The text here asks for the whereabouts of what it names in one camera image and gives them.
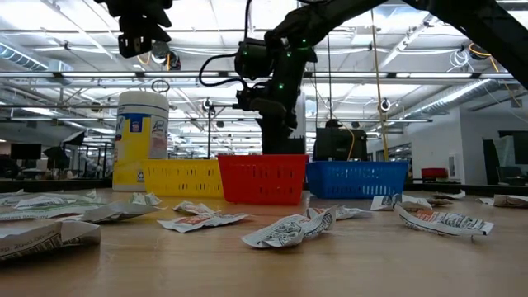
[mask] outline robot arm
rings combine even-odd
[[[485,48],[528,88],[528,31],[495,0],[404,0],[407,4],[450,23]],[[284,119],[295,128],[293,109],[307,62],[317,62],[313,46],[344,21],[369,11],[385,0],[329,0],[295,9],[265,40],[241,42],[235,69],[242,78],[272,79],[237,94],[245,110],[260,111],[264,120]]]

